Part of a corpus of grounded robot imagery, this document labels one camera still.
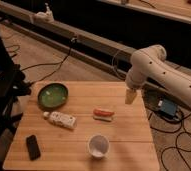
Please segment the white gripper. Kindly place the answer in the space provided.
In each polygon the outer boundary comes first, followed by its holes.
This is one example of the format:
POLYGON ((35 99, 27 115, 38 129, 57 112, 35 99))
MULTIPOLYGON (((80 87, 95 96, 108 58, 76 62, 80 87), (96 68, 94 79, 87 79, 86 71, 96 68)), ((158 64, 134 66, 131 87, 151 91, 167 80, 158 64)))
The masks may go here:
POLYGON ((146 76, 138 71, 135 67, 131 67, 126 74, 125 83, 129 89, 126 90, 125 103, 132 104, 137 96, 135 90, 140 89, 146 81, 146 76))

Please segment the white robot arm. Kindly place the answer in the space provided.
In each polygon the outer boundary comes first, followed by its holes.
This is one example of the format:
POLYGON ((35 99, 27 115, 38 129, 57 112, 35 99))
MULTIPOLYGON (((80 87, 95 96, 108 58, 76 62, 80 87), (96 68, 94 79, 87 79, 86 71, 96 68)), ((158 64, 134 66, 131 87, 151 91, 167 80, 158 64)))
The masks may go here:
POLYGON ((165 64, 166 56, 161 45, 135 50, 130 57, 132 67, 125 82, 130 89, 137 90, 147 78, 152 78, 191 108, 191 76, 165 64))

